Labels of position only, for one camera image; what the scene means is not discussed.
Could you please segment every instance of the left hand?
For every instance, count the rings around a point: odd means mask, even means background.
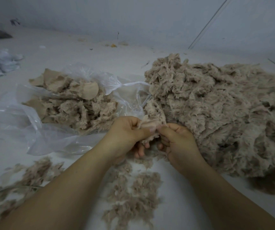
[[[98,143],[104,149],[108,149],[108,156],[112,161],[121,161],[127,152],[132,150],[136,158],[144,156],[145,146],[139,141],[155,133],[155,128],[137,129],[141,120],[133,116],[123,116],[115,120],[110,130]]]

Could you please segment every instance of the white floor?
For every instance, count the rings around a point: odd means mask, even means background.
[[[27,84],[29,78],[39,76],[45,68],[61,70],[65,65],[82,62],[100,68],[121,77],[143,81],[143,74],[151,68],[158,57],[169,53],[180,53],[181,59],[189,58],[190,63],[212,62],[216,65],[226,63],[260,63],[275,73],[275,65],[266,58],[242,58],[226,54],[202,52],[187,49],[162,50],[139,45],[111,48],[106,43],[117,44],[117,39],[109,42],[93,42],[89,36],[60,33],[56,31],[10,28],[13,39],[0,41],[0,49],[8,48],[13,54],[21,53],[21,69],[0,77],[0,95],[13,88],[16,83]],[[54,162],[65,161],[65,167],[71,165],[78,156],[50,155]],[[31,165],[34,157],[26,154],[26,146],[18,143],[0,131],[0,175],[4,169],[16,163]],[[191,186],[167,162],[155,162],[152,171],[161,173],[163,185],[159,189],[164,203],[155,211],[153,220],[155,229],[211,229],[209,220],[193,194]],[[248,184],[239,178],[226,179],[240,192],[275,217],[275,196],[266,195],[249,189]],[[93,212],[86,222],[85,229],[106,229],[101,221],[104,205],[97,200]],[[142,223],[130,225],[130,229],[141,229]]]

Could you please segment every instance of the clear plastic bag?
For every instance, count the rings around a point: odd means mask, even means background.
[[[143,106],[150,97],[149,84],[145,82],[122,83],[121,78],[78,63],[69,65],[63,73],[73,79],[83,78],[96,81],[105,88],[106,94],[112,93],[118,102],[119,116],[144,116]],[[42,123],[35,109],[21,104],[34,96],[60,98],[44,88],[17,85],[13,91],[7,92],[0,98],[0,123],[15,139],[26,142],[28,154],[45,155],[51,152],[82,154],[95,146],[105,135],[97,133],[78,135],[74,129],[51,123]]]

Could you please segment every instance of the right hand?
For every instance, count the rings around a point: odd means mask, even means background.
[[[193,172],[206,162],[201,156],[193,134],[183,126],[168,123],[157,129],[161,135],[158,149],[165,151],[171,165],[183,175]]]

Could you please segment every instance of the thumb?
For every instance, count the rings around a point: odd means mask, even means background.
[[[145,127],[145,128],[134,130],[136,142],[152,136],[155,133],[155,130],[156,129],[153,129],[151,127]]]
[[[178,134],[174,130],[166,126],[162,126],[157,130],[160,133],[160,135],[165,136],[170,142],[175,141],[175,139],[178,136]]]

